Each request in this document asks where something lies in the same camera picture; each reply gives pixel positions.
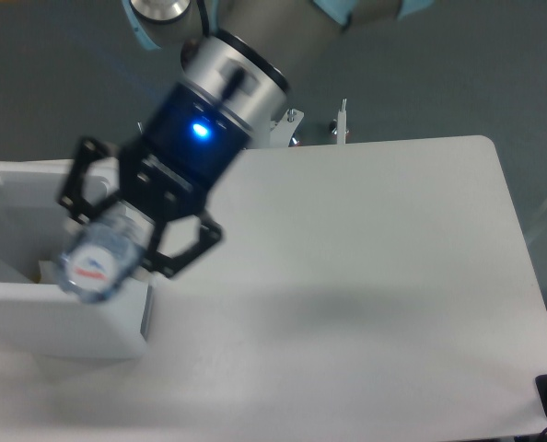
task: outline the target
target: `metal bracket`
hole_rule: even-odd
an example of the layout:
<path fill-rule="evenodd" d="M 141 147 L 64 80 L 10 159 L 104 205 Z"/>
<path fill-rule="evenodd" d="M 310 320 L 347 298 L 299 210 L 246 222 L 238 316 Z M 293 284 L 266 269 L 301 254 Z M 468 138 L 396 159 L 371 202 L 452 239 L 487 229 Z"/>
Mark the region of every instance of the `metal bracket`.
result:
<path fill-rule="evenodd" d="M 196 242 L 179 255 L 173 256 L 167 256 L 157 251 L 167 224 L 155 224 L 142 266 L 149 272 L 159 272 L 167 276 L 167 278 L 172 278 L 201 255 L 212 249 L 222 240 L 222 227 L 207 212 L 200 214 L 198 219 L 200 220 L 200 226 Z"/>
<path fill-rule="evenodd" d="M 293 142 L 295 139 L 294 134 L 303 119 L 304 112 L 296 109 L 288 109 L 284 117 L 270 132 L 270 147 L 297 145 L 297 143 Z"/>
<path fill-rule="evenodd" d="M 122 201 L 119 191 L 110 194 L 96 204 L 91 204 L 83 196 L 83 186 L 87 170 L 94 162 L 107 158 L 110 155 L 110 148 L 95 139 L 83 138 L 79 142 L 73 167 L 71 167 L 61 194 L 58 197 L 58 203 L 66 208 L 71 218 L 79 224 L 86 224 L 94 220 L 110 207 Z M 165 201 L 165 204 L 173 203 L 169 198 Z M 142 266 L 149 272 L 160 272 L 167 276 L 167 278 L 171 278 L 214 247 L 223 237 L 222 227 L 205 210 L 197 217 L 200 219 L 198 239 L 187 250 L 171 257 L 157 251 L 168 222 L 162 219 L 154 219 L 155 227 L 149 240 Z"/>

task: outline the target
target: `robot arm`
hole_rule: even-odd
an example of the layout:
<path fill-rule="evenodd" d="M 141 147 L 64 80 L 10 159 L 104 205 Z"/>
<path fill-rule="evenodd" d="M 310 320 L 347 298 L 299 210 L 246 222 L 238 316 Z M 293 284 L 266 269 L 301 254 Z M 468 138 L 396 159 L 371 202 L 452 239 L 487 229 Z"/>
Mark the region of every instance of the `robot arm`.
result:
<path fill-rule="evenodd" d="M 149 28 L 177 26 L 170 22 L 179 18 L 188 20 L 179 24 L 196 31 L 196 9 L 188 8 L 203 3 L 132 0 L 136 13 L 146 14 Z M 395 14 L 400 2 L 376 3 Z M 81 140 L 59 204 L 86 226 L 64 255 L 61 286 L 82 295 L 86 302 L 102 301 L 139 265 L 173 277 L 213 247 L 222 238 L 222 230 L 206 212 L 209 192 L 239 151 L 260 128 L 269 126 L 273 112 L 285 101 L 288 78 L 299 76 L 308 60 L 340 35 L 355 4 L 351 0 L 223 0 L 221 29 L 205 39 L 184 79 L 145 131 L 117 153 L 120 189 L 95 205 L 83 198 L 83 181 L 87 168 L 111 151 L 95 139 Z M 128 264 L 108 276 L 109 281 L 91 284 L 83 278 L 91 272 L 79 272 L 80 261 L 97 262 L 103 257 L 112 269 L 120 267 L 116 262 L 122 256 L 117 250 L 124 248 L 112 251 L 114 246 L 92 246 L 95 235 L 88 234 L 118 202 L 129 204 L 149 219 L 153 232 L 146 245 L 135 248 L 138 252 Z M 160 253 L 158 246 L 168 223 L 187 216 L 200 221 L 196 242 L 176 256 Z"/>

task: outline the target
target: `gray floor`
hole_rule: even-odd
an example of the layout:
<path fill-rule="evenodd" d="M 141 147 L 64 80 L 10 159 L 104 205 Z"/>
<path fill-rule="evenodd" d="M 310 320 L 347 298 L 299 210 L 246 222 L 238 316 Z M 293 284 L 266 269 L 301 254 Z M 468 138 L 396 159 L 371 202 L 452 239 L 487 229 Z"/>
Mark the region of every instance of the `gray floor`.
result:
<path fill-rule="evenodd" d="M 82 134 L 125 141 L 179 76 L 179 48 L 141 49 L 118 0 L 0 3 L 0 159 L 70 157 Z M 306 144 L 331 141 L 343 97 L 352 142 L 490 137 L 524 227 L 547 195 L 547 0 L 442 1 L 353 29 L 291 94 Z"/>

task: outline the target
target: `silver metal cylinder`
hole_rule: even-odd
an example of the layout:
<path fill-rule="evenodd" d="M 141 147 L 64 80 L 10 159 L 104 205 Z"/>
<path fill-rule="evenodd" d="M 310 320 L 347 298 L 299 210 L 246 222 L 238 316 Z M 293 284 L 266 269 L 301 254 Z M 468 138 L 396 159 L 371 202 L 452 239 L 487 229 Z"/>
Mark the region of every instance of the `silver metal cylinder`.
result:
<path fill-rule="evenodd" d="M 190 0 L 131 0 L 131 5 L 139 15 L 149 20 L 168 22 L 185 14 Z"/>
<path fill-rule="evenodd" d="M 159 47 L 171 46 L 181 43 L 188 39 L 201 39 L 203 36 L 202 18 L 198 3 L 195 1 L 187 0 L 189 4 L 186 9 L 172 19 L 158 19 L 146 17 L 141 13 L 136 6 L 139 5 L 142 0 L 132 0 L 132 6 L 135 11 L 138 12 L 139 23 L 145 30 L 149 38 Z M 172 0 L 159 3 L 173 3 Z M 205 0 L 206 7 L 210 10 L 213 7 L 213 0 Z M 181 11 L 180 8 L 158 8 L 153 14 L 149 13 L 152 17 L 172 17 L 177 11 Z"/>
<path fill-rule="evenodd" d="M 291 84 L 342 32 L 309 0 L 221 0 L 219 22 Z"/>
<path fill-rule="evenodd" d="M 200 48 L 186 69 L 187 84 L 205 98 L 218 102 L 237 69 L 245 71 L 239 89 L 223 104 L 246 129 L 254 130 L 268 122 L 284 103 L 285 92 L 262 69 L 228 44 L 212 37 Z"/>

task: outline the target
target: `bottle label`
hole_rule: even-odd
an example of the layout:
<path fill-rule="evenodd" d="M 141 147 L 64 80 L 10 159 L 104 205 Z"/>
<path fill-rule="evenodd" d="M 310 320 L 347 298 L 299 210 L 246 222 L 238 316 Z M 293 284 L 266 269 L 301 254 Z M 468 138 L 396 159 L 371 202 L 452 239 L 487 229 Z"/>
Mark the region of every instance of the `bottle label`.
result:
<path fill-rule="evenodd" d="M 103 292 L 115 283 L 118 266 L 105 249 L 83 245 L 72 253 L 67 263 L 68 279 L 83 290 Z"/>

